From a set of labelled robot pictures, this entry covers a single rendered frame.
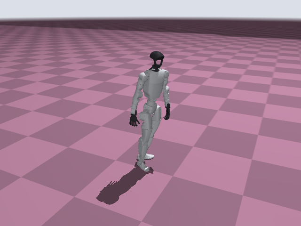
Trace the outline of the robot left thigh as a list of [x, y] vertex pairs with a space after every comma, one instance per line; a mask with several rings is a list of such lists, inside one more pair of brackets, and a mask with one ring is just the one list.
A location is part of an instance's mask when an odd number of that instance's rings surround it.
[[152, 114], [152, 128], [150, 138], [153, 137], [154, 133], [157, 131], [160, 121], [161, 121], [161, 107], [157, 105], [155, 113]]

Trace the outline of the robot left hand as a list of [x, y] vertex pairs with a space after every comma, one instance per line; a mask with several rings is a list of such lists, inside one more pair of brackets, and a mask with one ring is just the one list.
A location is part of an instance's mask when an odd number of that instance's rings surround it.
[[167, 104], [167, 107], [165, 106], [165, 108], [166, 108], [166, 116], [164, 117], [164, 119], [168, 120], [170, 116], [170, 104]]

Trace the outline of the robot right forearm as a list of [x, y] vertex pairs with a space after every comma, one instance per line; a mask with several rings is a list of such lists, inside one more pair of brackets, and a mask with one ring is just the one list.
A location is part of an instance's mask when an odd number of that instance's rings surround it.
[[137, 110], [138, 102], [140, 99], [138, 99], [139, 93], [135, 92], [133, 96], [133, 102], [131, 105], [131, 114], [135, 114], [135, 111]]

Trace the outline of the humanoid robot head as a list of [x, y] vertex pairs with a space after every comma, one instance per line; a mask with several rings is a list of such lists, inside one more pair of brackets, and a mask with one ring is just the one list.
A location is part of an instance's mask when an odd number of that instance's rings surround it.
[[[152, 65], [152, 67], [150, 68], [150, 70], [153, 68], [155, 70], [152, 70], [152, 71], [159, 72], [158, 68], [160, 68], [162, 66], [164, 55], [161, 52], [159, 52], [159, 51], [153, 51], [150, 54], [150, 58], [152, 58], [154, 60], [154, 65]], [[157, 60], [161, 60], [161, 63], [159, 65], [156, 64]]]

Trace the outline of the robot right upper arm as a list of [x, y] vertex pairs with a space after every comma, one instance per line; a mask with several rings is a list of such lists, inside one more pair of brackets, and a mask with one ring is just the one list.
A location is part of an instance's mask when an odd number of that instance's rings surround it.
[[148, 72], [143, 72], [143, 73], [139, 74], [138, 83], [136, 85], [136, 90], [135, 90], [135, 92], [139, 93], [138, 98], [143, 97], [143, 93], [141, 92], [141, 90], [143, 89], [143, 86], [144, 86], [145, 82], [148, 80], [148, 78], [149, 78], [149, 73]]

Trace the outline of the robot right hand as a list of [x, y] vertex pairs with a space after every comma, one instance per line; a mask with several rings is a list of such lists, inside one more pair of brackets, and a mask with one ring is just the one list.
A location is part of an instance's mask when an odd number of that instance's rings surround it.
[[139, 121], [137, 120], [136, 115], [137, 115], [137, 111], [135, 111], [135, 114], [131, 114], [131, 117], [130, 117], [130, 123], [129, 124], [134, 126], [134, 127], [137, 126], [136, 121], [139, 123]]

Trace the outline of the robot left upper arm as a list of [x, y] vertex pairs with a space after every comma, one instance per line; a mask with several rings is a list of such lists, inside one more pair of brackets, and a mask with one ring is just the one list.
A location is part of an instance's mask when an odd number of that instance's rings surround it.
[[[164, 70], [164, 69], [163, 69]], [[169, 87], [167, 86], [168, 83], [168, 77], [169, 77], [169, 71], [164, 70], [165, 72], [165, 79], [164, 79], [164, 84], [163, 84], [163, 89], [162, 92], [163, 93], [167, 93], [169, 91]]]

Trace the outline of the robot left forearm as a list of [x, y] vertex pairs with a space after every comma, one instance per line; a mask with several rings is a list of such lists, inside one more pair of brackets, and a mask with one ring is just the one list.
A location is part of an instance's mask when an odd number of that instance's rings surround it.
[[169, 91], [167, 93], [163, 93], [163, 96], [164, 96], [165, 106], [167, 107], [167, 104], [170, 104], [170, 102], [169, 102]]

